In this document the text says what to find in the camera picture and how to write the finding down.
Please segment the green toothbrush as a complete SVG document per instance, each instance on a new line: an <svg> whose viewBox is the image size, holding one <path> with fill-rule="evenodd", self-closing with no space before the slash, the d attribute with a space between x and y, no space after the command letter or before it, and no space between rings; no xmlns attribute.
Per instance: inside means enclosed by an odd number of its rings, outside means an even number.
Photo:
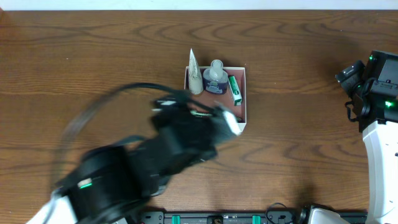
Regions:
<svg viewBox="0 0 398 224"><path fill-rule="evenodd" d="M202 117L211 117L211 116L213 116L211 113L202 113L202 112L199 112L199 111L196 111L196 110L191 110L190 112L191 112L192 115L197 116L197 117L201 117L201 118ZM243 121L239 117L236 117L236 120L239 123Z"/></svg>

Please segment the green soap box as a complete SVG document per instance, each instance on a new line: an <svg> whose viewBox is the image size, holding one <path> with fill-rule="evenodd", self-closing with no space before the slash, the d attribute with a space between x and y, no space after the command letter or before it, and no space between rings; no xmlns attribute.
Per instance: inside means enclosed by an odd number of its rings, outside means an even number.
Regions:
<svg viewBox="0 0 398 224"><path fill-rule="evenodd" d="M231 90L231 96L233 99L233 104L235 106L241 106L243 98L241 96L241 91L239 89L239 85L237 83L235 76L230 75L228 77L228 81L229 81L229 88Z"/></svg>

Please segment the clear sanitizer bottle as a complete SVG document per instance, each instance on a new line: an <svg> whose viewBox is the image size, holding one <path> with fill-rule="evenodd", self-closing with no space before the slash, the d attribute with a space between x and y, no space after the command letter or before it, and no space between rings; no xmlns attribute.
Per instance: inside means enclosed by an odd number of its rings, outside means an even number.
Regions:
<svg viewBox="0 0 398 224"><path fill-rule="evenodd" d="M204 90L216 94L223 95L227 91L228 74L223 70L223 63L220 60L213 60L210 68L203 72Z"/></svg>

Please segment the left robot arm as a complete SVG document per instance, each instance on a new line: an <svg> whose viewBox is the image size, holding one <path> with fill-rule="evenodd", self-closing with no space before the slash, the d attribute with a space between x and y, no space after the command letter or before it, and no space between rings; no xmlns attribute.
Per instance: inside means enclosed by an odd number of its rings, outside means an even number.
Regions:
<svg viewBox="0 0 398 224"><path fill-rule="evenodd" d="M154 113L154 138L129 136L85 153L31 222L117 222L162 194L173 175L216 157L217 145L241 132L224 106L196 112L165 96L154 101Z"/></svg>

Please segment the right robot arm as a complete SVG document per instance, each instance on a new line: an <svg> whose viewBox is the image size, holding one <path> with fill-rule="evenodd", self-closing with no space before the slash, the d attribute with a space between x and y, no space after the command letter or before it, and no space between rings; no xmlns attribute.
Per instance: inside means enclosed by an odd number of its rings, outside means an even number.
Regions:
<svg viewBox="0 0 398 224"><path fill-rule="evenodd" d="M397 54L373 50L335 76L349 97L347 117L358 123L368 157L369 208L339 213L312 205L301 223L397 223Z"/></svg>

